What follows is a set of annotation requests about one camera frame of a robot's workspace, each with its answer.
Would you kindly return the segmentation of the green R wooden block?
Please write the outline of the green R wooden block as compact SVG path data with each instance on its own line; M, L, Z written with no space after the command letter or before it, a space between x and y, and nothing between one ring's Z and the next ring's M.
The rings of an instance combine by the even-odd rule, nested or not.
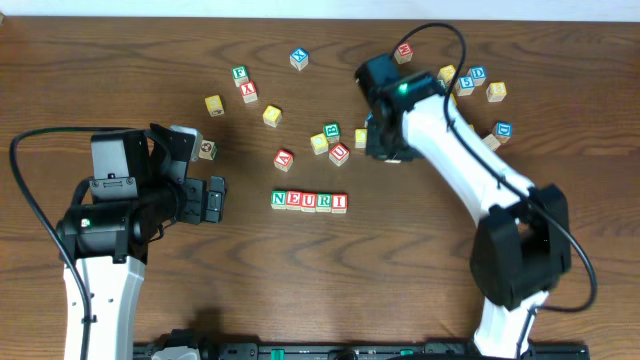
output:
M332 211L332 195L329 193L318 193L316 200L316 211L330 213Z

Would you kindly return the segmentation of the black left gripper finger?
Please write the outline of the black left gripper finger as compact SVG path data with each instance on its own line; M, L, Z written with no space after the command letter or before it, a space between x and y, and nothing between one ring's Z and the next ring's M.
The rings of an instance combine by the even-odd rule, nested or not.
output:
M152 172L177 185L185 182L191 151L187 148L187 136L152 123L148 138L153 142L150 155Z
M212 176L207 192L207 207L205 220L209 223L219 223L222 220L224 202L226 198L226 182L223 177Z

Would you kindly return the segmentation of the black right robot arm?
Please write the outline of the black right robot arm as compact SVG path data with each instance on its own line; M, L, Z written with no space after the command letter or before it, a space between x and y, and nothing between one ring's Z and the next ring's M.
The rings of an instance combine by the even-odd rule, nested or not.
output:
M471 215L472 277L484 297L473 343L484 356L516 358L528 348L537 311L571 267L568 204L554 185L538 189L491 150L428 73L360 68L381 158L420 154Z

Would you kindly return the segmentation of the red I wooden block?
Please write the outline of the red I wooden block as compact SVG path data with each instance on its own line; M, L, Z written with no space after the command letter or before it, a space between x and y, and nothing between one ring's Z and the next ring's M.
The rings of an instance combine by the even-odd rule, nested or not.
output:
M348 210L348 195L333 194L331 198L331 212L336 214L344 214Z

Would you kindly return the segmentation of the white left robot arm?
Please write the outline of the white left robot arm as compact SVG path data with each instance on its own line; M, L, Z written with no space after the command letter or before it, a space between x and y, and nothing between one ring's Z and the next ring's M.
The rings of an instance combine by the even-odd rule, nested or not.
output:
M215 153L196 129L177 125L92 135L94 174L56 227L71 258L65 358L132 358L149 244L178 222L222 218L224 179L187 175L190 163Z

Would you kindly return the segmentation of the red E wooden block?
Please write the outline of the red E wooden block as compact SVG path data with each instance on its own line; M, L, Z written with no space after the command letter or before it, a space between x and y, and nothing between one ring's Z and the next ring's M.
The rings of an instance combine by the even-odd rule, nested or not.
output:
M301 197L300 191L287 191L285 198L285 205L287 210L298 211L301 209Z

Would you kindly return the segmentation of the green N wooden block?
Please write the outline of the green N wooden block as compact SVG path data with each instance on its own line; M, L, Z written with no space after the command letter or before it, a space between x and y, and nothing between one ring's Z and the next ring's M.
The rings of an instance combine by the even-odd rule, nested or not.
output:
M271 207L273 209L286 209L286 195L287 192L284 190L273 190L271 193Z

